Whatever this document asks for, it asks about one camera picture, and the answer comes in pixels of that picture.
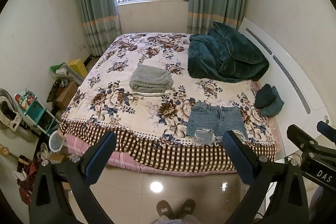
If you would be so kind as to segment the dark teal small pillow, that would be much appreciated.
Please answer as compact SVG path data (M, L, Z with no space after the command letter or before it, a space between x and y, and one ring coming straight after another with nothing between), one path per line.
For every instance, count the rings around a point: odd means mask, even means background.
M284 101L281 99L275 86L265 84L256 93L254 106L260 110L263 117L273 117L282 110Z

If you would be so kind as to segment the yellow box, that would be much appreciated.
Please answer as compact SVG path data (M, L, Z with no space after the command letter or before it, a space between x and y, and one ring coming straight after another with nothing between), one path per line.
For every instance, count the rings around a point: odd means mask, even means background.
M68 61L67 65L74 70L78 75L80 75L82 78L86 78L88 75L88 71L82 62L81 59L73 59Z

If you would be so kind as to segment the brown cardboard box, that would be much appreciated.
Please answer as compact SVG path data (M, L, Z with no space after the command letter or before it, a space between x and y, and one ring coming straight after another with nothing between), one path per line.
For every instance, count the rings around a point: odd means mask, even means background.
M70 101L76 94L77 89L78 86L76 82L74 81L69 82L68 86L64 88L63 91L60 93L60 95L56 98L55 100L56 106L61 110L66 110Z

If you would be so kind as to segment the right dark slipper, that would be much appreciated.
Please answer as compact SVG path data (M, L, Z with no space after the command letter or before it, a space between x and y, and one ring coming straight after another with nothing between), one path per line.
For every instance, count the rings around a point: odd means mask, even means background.
M189 198L182 203L179 215L192 215L195 210L195 207L196 207L195 201Z

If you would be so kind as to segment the red clothes pile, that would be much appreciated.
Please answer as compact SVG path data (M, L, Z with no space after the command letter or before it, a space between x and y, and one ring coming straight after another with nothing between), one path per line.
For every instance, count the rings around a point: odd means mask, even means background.
M31 204L33 186L40 164L41 161L37 158L33 158L33 161L23 155L18 158L17 172L23 176L23 178L17 179L19 195L21 200L28 206Z

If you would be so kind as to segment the grey folded knit garment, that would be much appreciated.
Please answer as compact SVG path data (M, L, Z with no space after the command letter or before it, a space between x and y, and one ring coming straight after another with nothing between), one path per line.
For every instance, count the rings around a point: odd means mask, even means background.
M129 86L133 92L163 94L173 87L173 79L166 69L138 65L131 75Z

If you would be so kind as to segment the white curved headboard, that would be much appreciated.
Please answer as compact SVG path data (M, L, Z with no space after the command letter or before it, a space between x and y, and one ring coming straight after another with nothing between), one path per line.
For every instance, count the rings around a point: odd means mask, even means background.
M287 138L287 128L295 124L316 139L321 135L316 129L319 121L332 124L329 113L310 79L275 39L247 18L243 19L239 32L250 39L269 61L269 69L259 83L275 86L284 101L282 110L275 116L281 138L277 157L289 156L298 148Z

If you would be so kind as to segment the blue denim shorts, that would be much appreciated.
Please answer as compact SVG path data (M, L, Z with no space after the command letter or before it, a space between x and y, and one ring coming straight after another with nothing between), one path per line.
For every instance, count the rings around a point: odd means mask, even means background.
M245 124L238 107L211 106L197 102L191 109L186 134L200 145L217 145L222 134L233 131L244 143L248 140Z

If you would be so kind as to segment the dark teal plush blanket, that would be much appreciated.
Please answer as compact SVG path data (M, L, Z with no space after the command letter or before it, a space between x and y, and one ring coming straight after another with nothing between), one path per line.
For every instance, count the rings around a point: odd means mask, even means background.
M257 46L236 29L213 23L208 34L190 36L187 69L194 79L225 83L258 81L269 61Z

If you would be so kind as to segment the floral bed cover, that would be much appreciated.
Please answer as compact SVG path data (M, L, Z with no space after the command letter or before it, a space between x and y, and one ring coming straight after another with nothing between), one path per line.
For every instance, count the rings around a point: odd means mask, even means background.
M248 135L246 144L258 155L276 157L277 129L254 107L258 85L193 79L187 70L189 36L137 33L119 36L90 70L66 108L59 133L70 153L82 155L107 130L117 144L109 164L143 173L204 176L232 173L221 144L200 145L186 134L197 102L238 107ZM133 92L131 75L138 65L166 69L171 90L155 96Z

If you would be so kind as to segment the teal toy shelf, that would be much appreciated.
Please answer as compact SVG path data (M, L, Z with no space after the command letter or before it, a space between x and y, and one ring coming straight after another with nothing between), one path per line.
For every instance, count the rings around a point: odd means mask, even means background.
M15 94L14 99L21 108L23 115L33 123L34 128L38 128L47 136L51 136L58 129L60 121L32 91L25 89Z

